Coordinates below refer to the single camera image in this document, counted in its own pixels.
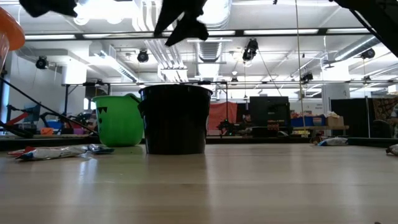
cardboard box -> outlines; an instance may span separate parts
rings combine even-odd
[[[326,119],[327,126],[344,126],[344,117],[340,116],[339,118],[328,117]]]

computer monitor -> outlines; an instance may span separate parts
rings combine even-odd
[[[250,115],[254,126],[290,126],[290,104],[286,96],[250,97]]]

black bucket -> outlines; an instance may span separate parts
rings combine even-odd
[[[139,93],[147,153],[182,155],[205,151],[212,91],[193,85],[154,85]]]

green bucket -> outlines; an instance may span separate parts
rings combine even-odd
[[[99,139],[108,147],[135,146],[141,142],[144,123],[137,108],[141,100],[133,94],[126,96],[97,96]]]

fluorescent light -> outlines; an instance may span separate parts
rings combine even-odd
[[[327,34],[369,33],[367,28],[328,29]]]
[[[211,30],[209,31],[209,35],[235,35],[234,30]]]
[[[86,39],[117,39],[117,38],[145,38],[153,37],[152,32],[108,33],[108,34],[83,34]]]
[[[76,39],[76,37],[73,34],[25,35],[25,40],[63,40],[63,39]]]
[[[299,29],[299,34],[316,34],[318,29]],[[244,35],[287,35],[297,34],[297,29],[286,29],[286,30],[245,30]]]
[[[0,1],[0,6],[4,5],[19,5],[19,1]]]
[[[208,39],[208,40],[197,40],[197,39],[188,39],[188,43],[200,43],[200,42],[206,42],[206,43],[223,43],[223,42],[232,42],[231,39]]]

